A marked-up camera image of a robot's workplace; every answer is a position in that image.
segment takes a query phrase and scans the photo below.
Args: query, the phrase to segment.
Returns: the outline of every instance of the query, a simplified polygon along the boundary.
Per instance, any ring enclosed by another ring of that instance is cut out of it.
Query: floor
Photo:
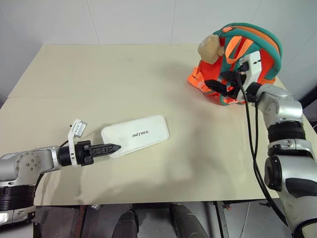
[[[264,200],[232,204],[224,209],[230,238],[291,238],[287,227],[279,221],[273,210],[260,205]],[[210,238],[221,238],[215,206],[210,202],[182,202],[201,222]],[[88,206],[82,238],[111,238],[122,213],[135,209],[139,219],[138,238],[176,238],[170,223],[169,204],[110,204],[99,210]],[[78,222],[78,209],[69,207],[37,207],[34,222],[42,226],[42,237],[74,238]],[[32,238],[32,223],[0,232],[0,238]]]
[[[252,201],[232,204],[225,209],[230,238],[291,238],[288,228],[279,221],[271,208]],[[182,202],[199,219],[210,238],[220,238],[214,205],[209,202]],[[131,204],[103,205],[99,210],[89,208],[86,214],[83,237],[110,238],[120,215],[131,209]],[[167,208],[137,208],[140,222],[138,238],[175,238]]]

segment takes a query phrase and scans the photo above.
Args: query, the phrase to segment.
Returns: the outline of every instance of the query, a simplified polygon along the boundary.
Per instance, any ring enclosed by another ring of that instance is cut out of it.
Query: orange strap
[[[277,50],[277,52],[279,53],[279,48],[277,46],[277,44],[275,43],[274,40],[272,40],[272,38],[270,38],[268,35],[264,34],[263,32],[254,29],[252,27],[248,27],[248,26],[236,26],[237,28],[243,29],[243,30],[247,30],[250,31],[254,34],[256,34],[257,36],[260,36],[261,38],[265,39],[267,42],[269,42],[271,45],[274,46],[274,48]]]
[[[241,39],[242,39],[242,36],[234,36],[229,41],[229,44],[227,45],[226,51],[225,51],[226,60],[227,60],[228,64],[235,63],[248,50],[248,48],[253,44],[253,41],[251,41],[250,39],[246,39],[245,42],[243,43],[237,57],[234,59],[229,58],[230,54],[233,52],[234,48],[240,43]]]
[[[258,79],[258,83],[260,83],[260,84],[266,84],[266,83],[273,84],[274,82],[275,82],[275,78],[273,80],[268,80],[265,78]]]

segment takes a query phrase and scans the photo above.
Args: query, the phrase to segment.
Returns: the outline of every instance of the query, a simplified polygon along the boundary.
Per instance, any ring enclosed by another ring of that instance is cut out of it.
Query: unitree logo
[[[142,132],[138,132],[138,133],[133,134],[133,135],[132,135],[132,138],[137,137],[137,136],[140,136],[140,135],[148,134],[148,133],[149,133],[148,130],[142,131]]]

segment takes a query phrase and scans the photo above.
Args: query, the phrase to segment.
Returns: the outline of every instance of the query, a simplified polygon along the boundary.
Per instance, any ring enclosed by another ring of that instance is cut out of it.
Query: table
[[[167,141],[46,174],[35,204],[264,198],[253,173],[245,108],[213,104],[188,84],[198,62],[197,45],[43,45],[0,110],[0,155],[59,145],[76,118],[88,123],[81,140],[97,144],[107,125],[163,115]],[[250,113],[254,125],[253,108]],[[261,114],[259,120],[264,175],[268,138]],[[316,153],[317,136],[306,119],[304,129]]]

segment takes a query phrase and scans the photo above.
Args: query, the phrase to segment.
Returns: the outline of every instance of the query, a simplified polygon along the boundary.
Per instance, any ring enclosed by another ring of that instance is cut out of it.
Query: black cable
[[[259,186],[265,196],[265,198],[267,199],[269,205],[272,207],[272,209],[274,210],[274,212],[277,214],[277,216],[280,218],[280,220],[286,225],[286,218],[285,215],[281,212],[281,210],[277,207],[276,203],[273,201],[271,195],[269,194],[265,183],[262,179],[256,158],[257,158],[257,152],[258,152],[258,141],[259,141],[259,123],[258,123],[258,104],[256,103],[256,147],[255,150],[253,150],[253,144],[252,144],[252,132],[251,132],[251,122],[250,122],[250,112],[249,112],[249,103],[248,103],[248,98],[247,98],[247,94],[242,86],[241,83],[241,79],[240,79],[240,73],[237,72],[237,82],[238,85],[242,91],[244,100],[245,100],[245,104],[246,104],[246,114],[247,114],[247,122],[248,122],[248,132],[249,132],[249,143],[250,143],[250,149],[251,149],[251,154],[252,154],[252,158],[253,158],[253,169],[254,169],[254,173],[256,176],[256,179],[259,183]]]
[[[68,143],[68,140],[66,140],[64,143],[62,143],[61,145],[60,145],[60,147],[63,147],[64,145],[66,145]]]
[[[62,143],[62,144],[60,145],[60,147],[63,147],[63,146],[66,145],[67,143],[68,143],[68,140],[66,140],[64,143]],[[36,181],[34,194],[35,194],[36,189],[38,188],[38,186],[39,186],[39,184],[40,184],[40,181],[41,181],[43,175],[44,175],[44,174],[40,174],[39,177],[38,177],[38,180]]]

